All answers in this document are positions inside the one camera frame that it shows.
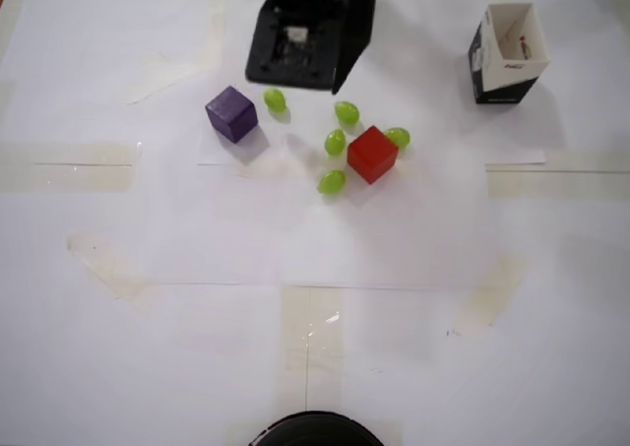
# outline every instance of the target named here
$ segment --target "tape residue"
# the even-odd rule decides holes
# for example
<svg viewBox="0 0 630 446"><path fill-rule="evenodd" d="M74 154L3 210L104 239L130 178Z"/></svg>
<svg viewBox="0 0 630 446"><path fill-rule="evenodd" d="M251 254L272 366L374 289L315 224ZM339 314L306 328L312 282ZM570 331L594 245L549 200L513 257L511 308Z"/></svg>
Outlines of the tape residue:
<svg viewBox="0 0 630 446"><path fill-rule="evenodd" d="M0 193L123 193L138 144L0 144Z"/></svg>
<svg viewBox="0 0 630 446"><path fill-rule="evenodd" d="M131 264L94 235L79 233L68 236L67 246L68 251L90 269L116 298L137 299L149 285Z"/></svg>
<svg viewBox="0 0 630 446"><path fill-rule="evenodd" d="M452 332L459 336L475 336L493 326L508 307L527 267L527 261L522 257L502 256L460 309Z"/></svg>

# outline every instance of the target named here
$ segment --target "grape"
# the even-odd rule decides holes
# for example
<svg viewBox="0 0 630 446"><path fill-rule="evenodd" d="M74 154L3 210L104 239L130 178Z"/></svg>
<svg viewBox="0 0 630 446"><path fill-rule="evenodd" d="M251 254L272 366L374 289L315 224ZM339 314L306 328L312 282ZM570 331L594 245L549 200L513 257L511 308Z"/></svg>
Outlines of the grape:
<svg viewBox="0 0 630 446"><path fill-rule="evenodd" d="M406 148L411 140L410 132L405 128L390 128L385 131L390 141L392 141L399 149Z"/></svg>
<svg viewBox="0 0 630 446"><path fill-rule="evenodd" d="M342 170L331 170L324 174L319 181L317 191L324 195L335 195L341 192L346 185L346 175Z"/></svg>
<svg viewBox="0 0 630 446"><path fill-rule="evenodd" d="M278 89L266 89L263 94L265 103L270 110L276 113L282 113L286 110L286 101L283 93Z"/></svg>
<svg viewBox="0 0 630 446"><path fill-rule="evenodd" d="M335 103L335 114L344 124L356 124L359 118L358 108L349 101L338 101Z"/></svg>
<svg viewBox="0 0 630 446"><path fill-rule="evenodd" d="M324 149L331 156L338 156L344 151L346 147L346 135L341 129L336 129L326 138L324 143Z"/></svg>

